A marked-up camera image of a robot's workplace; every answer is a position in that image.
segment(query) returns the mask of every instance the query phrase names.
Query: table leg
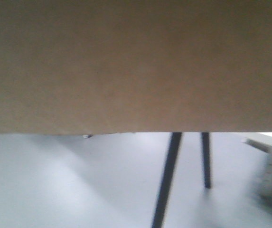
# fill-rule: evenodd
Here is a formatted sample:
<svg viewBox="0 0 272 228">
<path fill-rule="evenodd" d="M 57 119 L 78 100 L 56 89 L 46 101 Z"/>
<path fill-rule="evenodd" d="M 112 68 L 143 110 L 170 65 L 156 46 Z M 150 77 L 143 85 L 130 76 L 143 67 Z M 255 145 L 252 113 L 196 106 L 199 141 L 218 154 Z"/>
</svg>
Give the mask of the table leg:
<svg viewBox="0 0 272 228">
<path fill-rule="evenodd" d="M 177 160 L 178 150 L 180 146 L 182 133 L 172 133 L 168 156 L 165 162 L 165 167 L 163 171 L 163 177 L 161 181 L 161 186 L 159 190 L 159 196 L 157 200 L 157 205 L 155 209 L 155 215 L 152 223 L 152 228 L 161 228 L 163 223 L 163 218 L 168 202 L 170 186 L 174 174 L 175 164 Z"/>
<path fill-rule="evenodd" d="M 204 186 L 210 189 L 212 187 L 211 160 L 210 160 L 210 134 L 208 132 L 202 132 L 201 138 L 202 138 Z"/>
</svg>

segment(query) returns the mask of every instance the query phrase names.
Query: floor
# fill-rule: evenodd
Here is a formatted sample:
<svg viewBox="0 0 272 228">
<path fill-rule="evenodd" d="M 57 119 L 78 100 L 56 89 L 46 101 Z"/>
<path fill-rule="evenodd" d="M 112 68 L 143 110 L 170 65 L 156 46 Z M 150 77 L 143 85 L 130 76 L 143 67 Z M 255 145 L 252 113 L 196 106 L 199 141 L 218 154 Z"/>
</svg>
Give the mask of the floor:
<svg viewBox="0 0 272 228">
<path fill-rule="evenodd" d="M 257 195 L 266 154 L 212 134 L 204 190 L 199 133 L 185 133 L 165 228 L 272 228 Z M 0 135 L 0 228 L 149 228 L 169 133 Z"/>
</svg>

